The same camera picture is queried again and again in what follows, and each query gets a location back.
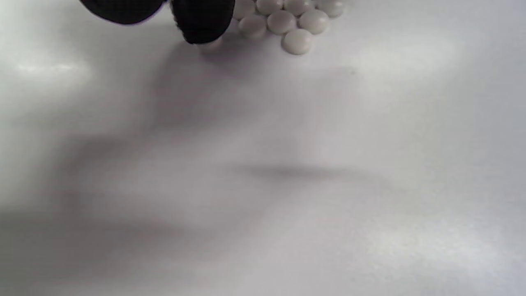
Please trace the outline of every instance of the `pile of pills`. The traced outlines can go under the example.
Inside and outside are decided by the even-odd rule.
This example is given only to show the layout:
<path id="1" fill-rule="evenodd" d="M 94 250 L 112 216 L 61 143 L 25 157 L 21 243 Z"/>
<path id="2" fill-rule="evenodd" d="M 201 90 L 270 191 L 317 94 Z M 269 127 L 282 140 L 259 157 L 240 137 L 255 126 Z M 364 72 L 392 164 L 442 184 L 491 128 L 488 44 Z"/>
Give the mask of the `pile of pills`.
<path id="1" fill-rule="evenodd" d="M 258 39 L 267 29 L 281 35 L 282 47 L 295 55 L 312 48 L 313 35 L 323 33 L 330 18 L 342 15 L 346 0 L 236 0 L 233 18 L 238 20 L 239 33 L 247 39 Z M 200 44 L 202 52 L 215 51 L 221 37 Z"/>

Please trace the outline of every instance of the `white table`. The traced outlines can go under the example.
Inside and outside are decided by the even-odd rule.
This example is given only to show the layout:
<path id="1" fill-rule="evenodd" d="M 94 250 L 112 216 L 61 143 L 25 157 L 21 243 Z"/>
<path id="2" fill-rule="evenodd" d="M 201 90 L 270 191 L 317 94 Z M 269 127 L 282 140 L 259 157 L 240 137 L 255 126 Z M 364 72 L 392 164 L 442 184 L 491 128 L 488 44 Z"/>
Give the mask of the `white table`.
<path id="1" fill-rule="evenodd" d="M 356 0 L 302 57 L 0 19 L 2 295 L 524 295 L 524 2 Z"/>

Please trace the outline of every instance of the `black glove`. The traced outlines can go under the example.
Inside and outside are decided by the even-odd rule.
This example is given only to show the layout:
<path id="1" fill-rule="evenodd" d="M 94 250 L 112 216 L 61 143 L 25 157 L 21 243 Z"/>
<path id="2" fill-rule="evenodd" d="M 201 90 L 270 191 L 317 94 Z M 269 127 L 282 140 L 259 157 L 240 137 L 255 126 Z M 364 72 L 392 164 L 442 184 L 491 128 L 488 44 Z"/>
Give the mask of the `black glove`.
<path id="1" fill-rule="evenodd" d="M 110 22 L 133 25 L 153 16 L 164 1 L 188 43 L 216 40 L 227 29 L 235 0 L 80 0 L 93 14 Z"/>

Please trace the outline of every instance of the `round pill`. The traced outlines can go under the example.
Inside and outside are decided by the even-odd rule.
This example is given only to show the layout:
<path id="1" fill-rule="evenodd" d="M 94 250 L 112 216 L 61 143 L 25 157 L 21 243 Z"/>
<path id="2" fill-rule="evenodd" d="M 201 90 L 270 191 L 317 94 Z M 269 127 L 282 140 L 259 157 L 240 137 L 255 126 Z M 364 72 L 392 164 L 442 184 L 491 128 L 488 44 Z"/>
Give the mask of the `round pill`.
<path id="1" fill-rule="evenodd" d="M 267 31 L 267 22 L 265 21 L 265 17 L 252 14 L 244 17 L 239 22 L 238 28 L 241 35 L 245 38 L 257 39 L 263 37 Z"/>
<path id="2" fill-rule="evenodd" d="M 223 37 L 219 37 L 210 43 L 197 44 L 197 48 L 202 53 L 211 53 L 211 52 L 216 51 L 218 48 L 220 48 L 221 44 L 223 44 Z"/>
<path id="3" fill-rule="evenodd" d="M 291 54 L 306 54 L 312 48 L 312 34 L 305 29 L 295 29 L 283 38 L 283 48 Z"/>
<path id="4" fill-rule="evenodd" d="M 257 0 L 258 11 L 263 15 L 269 15 L 283 8 L 283 0 Z"/>
<path id="5" fill-rule="evenodd" d="M 338 17 L 343 14 L 345 0 L 319 0 L 318 9 L 325 12 L 329 17 Z"/>
<path id="6" fill-rule="evenodd" d="M 256 12 L 256 5 L 252 0 L 236 0 L 234 5 L 234 14 L 232 15 L 235 19 L 242 19 L 245 16 L 254 14 Z"/>
<path id="7" fill-rule="evenodd" d="M 323 11 L 313 9 L 299 18 L 299 26 L 312 34 L 320 34 L 329 26 L 329 16 Z"/>
<path id="8" fill-rule="evenodd" d="M 296 28 L 296 18 L 288 11 L 276 11 L 267 18 L 267 26 L 272 33 L 283 35 Z"/>
<path id="9" fill-rule="evenodd" d="M 285 10 L 295 16 L 300 16 L 313 8 L 314 5 L 310 0 L 285 0 Z"/>

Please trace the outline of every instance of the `white surface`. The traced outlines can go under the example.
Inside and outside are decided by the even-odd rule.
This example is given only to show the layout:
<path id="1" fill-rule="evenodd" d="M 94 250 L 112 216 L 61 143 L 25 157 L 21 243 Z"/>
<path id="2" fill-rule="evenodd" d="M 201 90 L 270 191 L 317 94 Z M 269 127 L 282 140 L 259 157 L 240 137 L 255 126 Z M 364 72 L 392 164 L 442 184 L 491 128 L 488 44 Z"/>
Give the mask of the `white surface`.
<path id="1" fill-rule="evenodd" d="M 263 15 L 270 15 L 283 8 L 283 0 L 257 0 L 258 11 Z"/>
<path id="2" fill-rule="evenodd" d="M 296 28 L 296 18 L 288 11 L 276 11 L 268 16 L 267 26 L 272 33 L 283 35 Z"/>
<path id="3" fill-rule="evenodd" d="M 302 57 L 0 5 L 3 211 L 172 233 L 2 229 L 2 296 L 524 295 L 523 1 L 357 0 Z"/>
<path id="4" fill-rule="evenodd" d="M 236 0 L 233 18 L 242 19 L 256 12 L 256 4 L 252 0 Z"/>
<path id="5" fill-rule="evenodd" d="M 306 54 L 312 48 L 312 34 L 305 29 L 294 29 L 283 38 L 283 48 L 291 54 Z"/>
<path id="6" fill-rule="evenodd" d="M 346 2 L 347 0 L 320 0 L 317 7 L 330 17 L 338 17 L 343 14 Z"/>
<path id="7" fill-rule="evenodd" d="M 314 5 L 311 0 L 285 0 L 285 9 L 295 16 L 300 16 Z"/>
<path id="8" fill-rule="evenodd" d="M 329 16 L 321 10 L 313 9 L 302 14 L 298 24 L 311 34 L 321 34 L 329 26 Z"/>
<path id="9" fill-rule="evenodd" d="M 212 53 L 212 52 L 218 51 L 221 48 L 222 44 L 223 44 L 223 37 L 219 37 L 216 40 L 209 42 L 209 43 L 197 44 L 197 48 L 199 48 L 199 50 L 202 53 Z"/>
<path id="10" fill-rule="evenodd" d="M 263 37 L 267 31 L 267 19 L 261 15 L 249 15 L 239 21 L 239 32 L 248 39 Z"/>

